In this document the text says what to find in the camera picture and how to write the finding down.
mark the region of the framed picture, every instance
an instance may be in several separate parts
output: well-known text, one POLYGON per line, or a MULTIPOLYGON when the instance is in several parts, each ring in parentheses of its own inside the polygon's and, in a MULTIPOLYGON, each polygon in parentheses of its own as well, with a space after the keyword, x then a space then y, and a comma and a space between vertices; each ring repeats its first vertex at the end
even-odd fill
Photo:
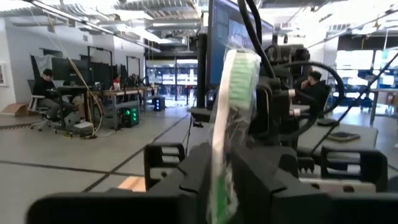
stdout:
POLYGON ((6 64, 0 62, 0 86, 7 86, 6 64))

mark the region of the office chair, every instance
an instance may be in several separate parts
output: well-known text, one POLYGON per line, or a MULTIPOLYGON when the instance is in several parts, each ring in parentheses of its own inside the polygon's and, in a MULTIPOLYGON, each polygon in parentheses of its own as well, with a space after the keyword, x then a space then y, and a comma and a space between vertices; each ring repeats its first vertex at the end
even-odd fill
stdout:
POLYGON ((48 107, 41 107, 37 106, 37 103, 39 102, 40 99, 44 99, 44 96, 37 96, 33 95, 33 87, 35 86, 35 80, 28 80, 27 81, 29 84, 30 92, 32 93, 32 96, 30 98, 30 103, 28 105, 27 110, 31 112, 38 113, 42 116, 43 120, 39 121, 37 123, 34 123, 30 126, 30 129, 37 128, 38 131, 42 131, 42 128, 47 125, 48 127, 51 127, 52 123, 49 120, 44 119, 44 117, 47 115, 47 112, 49 112, 48 107))

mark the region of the clear plastic wrap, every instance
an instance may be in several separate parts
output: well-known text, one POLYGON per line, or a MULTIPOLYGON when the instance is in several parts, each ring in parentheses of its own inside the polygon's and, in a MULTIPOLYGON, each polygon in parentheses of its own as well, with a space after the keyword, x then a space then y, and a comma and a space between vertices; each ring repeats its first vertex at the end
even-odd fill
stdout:
POLYGON ((209 223, 226 223, 238 206, 232 170, 227 160, 230 147, 244 146, 256 112, 256 85, 261 58, 252 50, 229 50, 224 59, 220 87, 211 112, 213 148, 209 223))

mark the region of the blue screen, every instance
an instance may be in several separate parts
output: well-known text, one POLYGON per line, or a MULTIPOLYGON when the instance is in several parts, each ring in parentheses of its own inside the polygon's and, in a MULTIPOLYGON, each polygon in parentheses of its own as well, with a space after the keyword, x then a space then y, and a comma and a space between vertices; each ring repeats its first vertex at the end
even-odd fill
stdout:
MULTIPOLYGON (((230 0, 210 1, 209 35, 207 51, 208 83, 211 86, 220 84, 223 72, 224 56, 227 51, 235 48, 253 49, 252 42, 246 31, 238 5, 230 0)), ((268 47, 272 43, 273 26, 262 21, 262 45, 268 47)))

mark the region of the computer tower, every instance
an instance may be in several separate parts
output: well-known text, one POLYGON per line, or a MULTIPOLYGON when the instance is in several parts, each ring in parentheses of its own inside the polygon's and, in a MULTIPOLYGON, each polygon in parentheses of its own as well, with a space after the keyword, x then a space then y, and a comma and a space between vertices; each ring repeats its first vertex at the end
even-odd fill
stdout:
POLYGON ((131 128, 139 124, 139 106, 131 108, 121 108, 121 126, 123 128, 131 128))
POLYGON ((154 111, 162 111, 166 108, 166 102, 163 96, 155 97, 152 103, 154 104, 154 111))

